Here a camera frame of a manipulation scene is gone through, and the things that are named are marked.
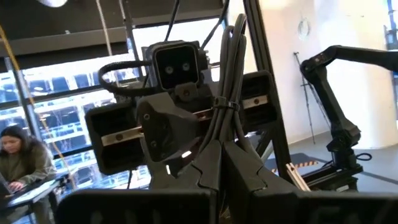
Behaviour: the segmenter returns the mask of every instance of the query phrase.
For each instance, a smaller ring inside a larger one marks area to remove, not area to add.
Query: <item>white column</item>
[[[316,4],[320,43],[386,49],[380,1],[319,0]],[[355,149],[383,149],[398,143],[391,72],[363,63],[336,60],[328,80],[346,117],[362,131]]]

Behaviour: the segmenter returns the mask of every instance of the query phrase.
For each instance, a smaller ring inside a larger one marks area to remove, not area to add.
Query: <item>robotic arm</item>
[[[305,60],[300,66],[304,77],[317,91],[330,120],[333,140],[327,145],[327,149],[332,153],[334,166],[338,169],[350,169],[357,165],[351,147],[358,143],[361,131],[345,117],[327,80],[326,66],[335,59],[378,65],[397,71],[398,53],[334,45]]]

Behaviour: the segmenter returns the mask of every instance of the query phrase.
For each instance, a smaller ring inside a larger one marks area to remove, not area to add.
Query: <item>woman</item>
[[[53,179],[56,174],[50,150],[38,139],[29,136],[22,128],[10,126],[1,133],[0,172],[9,182],[11,190],[21,190],[29,184]],[[49,200],[44,198],[31,206],[36,223],[48,224]],[[6,214],[0,213],[0,223],[13,223],[28,211],[20,207]]]

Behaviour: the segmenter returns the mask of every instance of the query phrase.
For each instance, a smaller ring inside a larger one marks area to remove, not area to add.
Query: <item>window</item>
[[[94,152],[92,150],[81,152],[65,158],[70,170],[77,169],[74,181],[78,189],[113,189],[126,188],[129,180],[129,172],[124,171],[114,175],[103,175],[100,173]],[[55,160],[55,167],[58,172],[67,172],[64,162],[61,159]],[[146,166],[139,167],[131,180],[131,188],[145,188],[150,182],[149,171]]]
[[[67,92],[89,86],[99,85],[97,71],[107,63],[132,60],[131,54],[95,58],[78,62],[49,65],[23,70],[24,78],[32,96],[43,96],[52,93]],[[138,77],[133,69],[124,69],[105,77],[114,82],[117,79],[127,80]]]
[[[28,130],[25,122],[25,113],[22,107],[0,110],[0,131],[12,125],[18,125]]]
[[[18,100],[18,90],[12,71],[0,73],[0,103]]]
[[[185,40],[185,41],[195,41],[198,40],[199,43],[203,43],[209,32],[217,23],[218,19],[206,19],[202,21],[194,22],[183,22],[175,24],[170,33],[169,40]],[[158,26],[158,27],[148,27],[141,29],[133,29],[134,40],[136,41],[136,47],[140,59],[142,57],[142,48],[148,47],[151,44],[161,42],[166,36],[168,25]],[[211,38],[210,42],[207,44],[205,50],[208,51],[208,56],[210,58],[210,63],[215,63],[220,61],[220,50],[221,50],[221,38],[223,36],[223,26],[219,25],[214,36]],[[220,75],[213,75],[213,79],[218,80]]]
[[[94,107],[116,102],[106,90],[83,95],[45,101],[35,104],[36,120],[42,139],[57,154],[53,142],[61,152],[68,152],[91,145],[85,122],[86,112]]]

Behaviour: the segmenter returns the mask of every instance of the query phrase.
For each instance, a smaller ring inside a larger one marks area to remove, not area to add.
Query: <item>long dark hair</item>
[[[19,126],[8,126],[4,128],[0,136],[11,136],[21,140],[21,150],[20,153],[22,154],[30,154],[32,149],[35,147],[45,147],[44,143],[38,140],[35,136],[29,135],[25,130],[23,130]],[[0,157],[1,156],[8,156],[8,152],[3,150],[1,147],[0,150]]]

